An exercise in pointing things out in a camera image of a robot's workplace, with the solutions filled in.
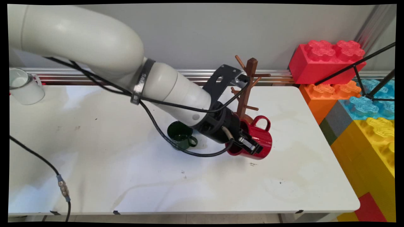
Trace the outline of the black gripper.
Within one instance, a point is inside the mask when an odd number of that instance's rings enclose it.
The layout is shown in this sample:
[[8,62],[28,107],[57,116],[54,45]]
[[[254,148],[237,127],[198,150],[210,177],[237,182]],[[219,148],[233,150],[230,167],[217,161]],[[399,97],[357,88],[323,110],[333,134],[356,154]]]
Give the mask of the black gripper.
[[249,134],[249,126],[241,125],[240,118],[229,108],[219,112],[207,113],[202,120],[193,126],[193,129],[220,144],[230,141],[222,127],[228,129],[233,138],[238,139],[238,145],[247,154],[259,154],[263,147]]

